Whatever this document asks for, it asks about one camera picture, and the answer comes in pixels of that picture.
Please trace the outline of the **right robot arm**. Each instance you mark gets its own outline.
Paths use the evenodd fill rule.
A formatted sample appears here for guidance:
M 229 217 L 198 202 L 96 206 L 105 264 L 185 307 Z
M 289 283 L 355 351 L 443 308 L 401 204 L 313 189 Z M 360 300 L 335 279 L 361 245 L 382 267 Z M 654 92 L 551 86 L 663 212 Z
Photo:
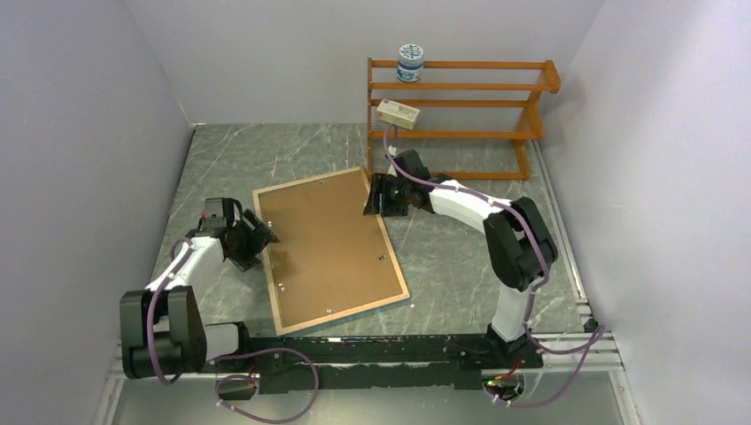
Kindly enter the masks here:
M 532 298 L 550 275 L 559 252 L 535 202 L 507 200 L 471 189 L 452 176 L 432 175 L 414 150 L 391 157 L 387 173 L 370 177 L 364 214 L 405 216 L 410 207 L 457 220 L 485 238 L 492 270 L 500 282 L 490 328 L 497 336 L 487 356 L 509 367 L 522 352 L 519 339 L 529 329 Z

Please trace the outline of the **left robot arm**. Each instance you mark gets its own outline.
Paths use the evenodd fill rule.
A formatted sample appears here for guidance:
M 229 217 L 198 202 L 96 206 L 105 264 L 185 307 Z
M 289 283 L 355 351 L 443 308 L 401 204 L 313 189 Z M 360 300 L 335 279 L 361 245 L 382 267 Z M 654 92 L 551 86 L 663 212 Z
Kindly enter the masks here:
M 200 285 L 230 261 L 245 272 L 259 265 L 259 254 L 279 238 L 239 200 L 205 200 L 197 226 L 176 241 L 166 269 L 142 290 L 120 299 L 121 364 L 126 377 L 158 378 L 172 384 L 218 357 L 232 372 L 244 371 L 253 348 L 241 339 L 238 322 L 206 326 L 200 316 Z

